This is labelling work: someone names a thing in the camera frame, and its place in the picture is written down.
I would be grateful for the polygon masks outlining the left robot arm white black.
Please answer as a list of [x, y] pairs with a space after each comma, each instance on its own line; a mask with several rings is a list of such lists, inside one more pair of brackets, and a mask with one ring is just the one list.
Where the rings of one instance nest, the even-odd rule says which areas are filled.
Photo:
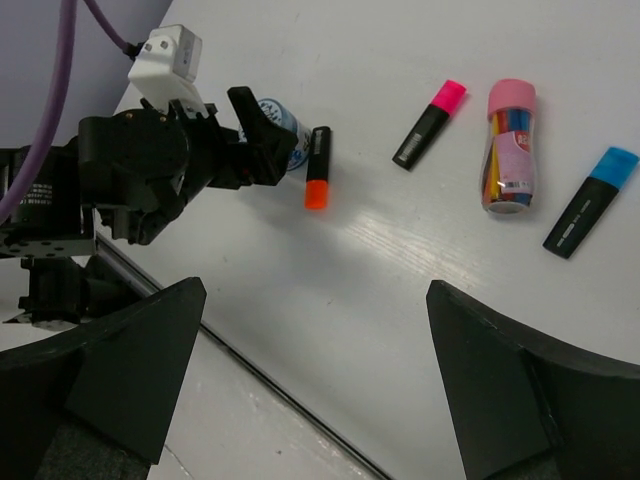
[[96, 229], [146, 246], [204, 189], [274, 186], [297, 138], [261, 110], [251, 89], [228, 92], [240, 126], [216, 108], [166, 111], [148, 101], [111, 117], [87, 117], [77, 135], [49, 149], [25, 198], [1, 224], [1, 255], [29, 274], [18, 321], [65, 330], [115, 312], [133, 290], [95, 261]]

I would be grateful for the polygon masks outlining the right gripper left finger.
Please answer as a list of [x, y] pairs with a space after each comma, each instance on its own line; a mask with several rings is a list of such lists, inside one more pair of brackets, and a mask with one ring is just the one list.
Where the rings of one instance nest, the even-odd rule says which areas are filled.
[[158, 464], [206, 300], [191, 277], [1, 354], [4, 479], [145, 479]]

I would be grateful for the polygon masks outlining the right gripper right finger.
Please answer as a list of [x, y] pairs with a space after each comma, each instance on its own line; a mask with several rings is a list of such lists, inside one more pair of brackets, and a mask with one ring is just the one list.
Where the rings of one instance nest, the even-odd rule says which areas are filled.
[[426, 306], [466, 478], [638, 478], [638, 365], [544, 334], [442, 280]]

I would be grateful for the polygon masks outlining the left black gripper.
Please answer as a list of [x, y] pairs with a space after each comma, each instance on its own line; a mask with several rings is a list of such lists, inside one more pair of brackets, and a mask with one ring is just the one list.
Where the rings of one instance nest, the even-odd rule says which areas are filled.
[[240, 128], [208, 116], [189, 118], [177, 101], [161, 113], [141, 108], [88, 117], [78, 128], [75, 199], [103, 217], [116, 239], [148, 245], [206, 188], [275, 186], [297, 136], [273, 123], [249, 87], [227, 95]]

